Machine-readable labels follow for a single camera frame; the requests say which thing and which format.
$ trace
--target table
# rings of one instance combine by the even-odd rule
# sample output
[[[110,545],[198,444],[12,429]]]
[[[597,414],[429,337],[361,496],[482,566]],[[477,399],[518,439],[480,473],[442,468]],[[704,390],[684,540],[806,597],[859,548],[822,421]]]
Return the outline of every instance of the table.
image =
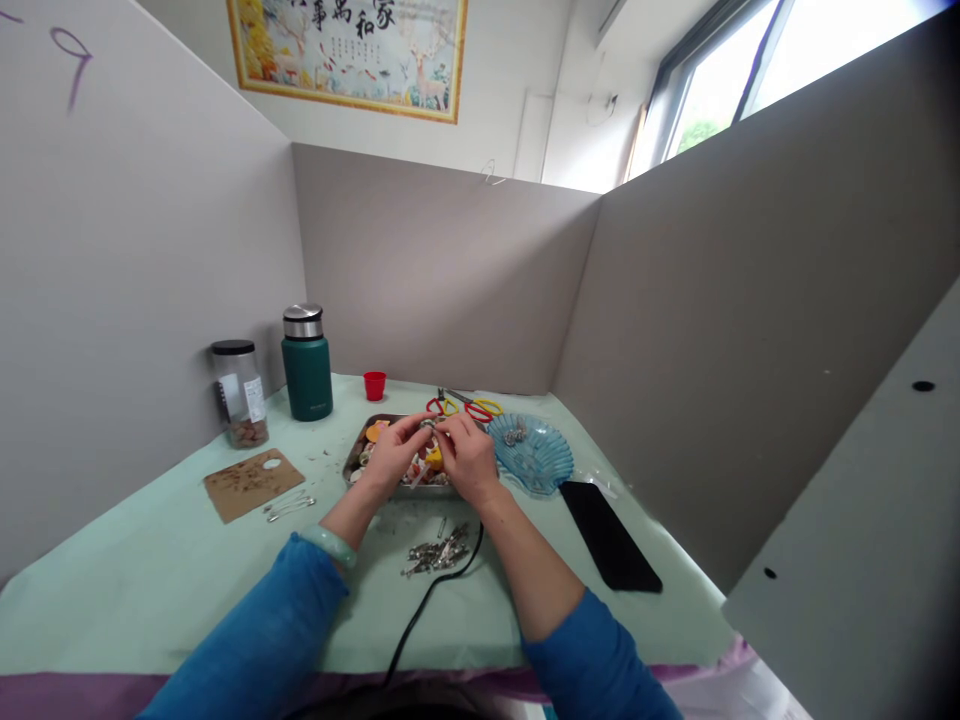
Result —
[[[314,423],[290,417],[285,390],[268,403],[270,441],[232,449],[220,436],[97,518],[14,577],[0,595],[0,675],[174,672],[260,579],[290,533],[317,522],[345,492],[341,469],[366,418],[423,409],[434,387],[388,381],[366,400],[362,378],[334,375],[334,413]],[[578,467],[610,477],[611,504],[660,575],[662,595],[613,592],[600,579],[559,494],[536,499],[505,479],[546,539],[610,607],[647,663],[712,665],[734,633],[723,595],[627,493],[575,417],[552,395],[483,392],[507,412],[536,415],[560,430]],[[259,511],[223,525],[207,497],[210,473],[279,448],[305,475],[317,504],[268,524]],[[401,577],[408,548],[477,518],[459,500],[388,503],[347,578],[351,595],[318,664],[324,672],[382,672],[432,577]],[[410,636],[400,669],[509,668],[524,664],[509,589],[492,543],[474,567],[437,588]]]

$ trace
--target ceiling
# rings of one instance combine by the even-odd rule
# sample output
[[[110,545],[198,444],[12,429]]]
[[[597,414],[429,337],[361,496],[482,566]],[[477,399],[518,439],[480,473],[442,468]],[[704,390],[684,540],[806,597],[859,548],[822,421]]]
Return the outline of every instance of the ceiling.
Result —
[[[619,0],[600,49],[659,63],[716,0]]]

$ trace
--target bracelet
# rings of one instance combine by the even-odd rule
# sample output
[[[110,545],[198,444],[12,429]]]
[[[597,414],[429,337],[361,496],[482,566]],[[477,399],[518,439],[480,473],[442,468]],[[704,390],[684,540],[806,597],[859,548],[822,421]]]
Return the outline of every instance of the bracelet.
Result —
[[[325,527],[311,525],[300,533],[300,537],[316,545],[347,570],[351,570],[357,564],[357,553],[347,545],[347,541],[339,535],[334,535]]]

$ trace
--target framed picture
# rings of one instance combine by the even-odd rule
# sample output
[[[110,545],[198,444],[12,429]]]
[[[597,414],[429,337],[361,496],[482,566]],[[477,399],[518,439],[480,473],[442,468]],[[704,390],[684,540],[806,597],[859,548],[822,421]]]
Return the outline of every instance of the framed picture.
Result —
[[[457,123],[467,0],[227,0],[240,88]]]

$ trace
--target red cup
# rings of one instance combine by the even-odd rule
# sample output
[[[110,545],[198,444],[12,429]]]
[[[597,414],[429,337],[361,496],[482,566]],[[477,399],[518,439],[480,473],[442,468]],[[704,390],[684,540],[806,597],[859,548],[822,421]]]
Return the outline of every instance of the red cup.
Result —
[[[367,388],[367,400],[378,402],[383,400],[383,388],[387,384],[386,373],[364,373],[363,384]]]

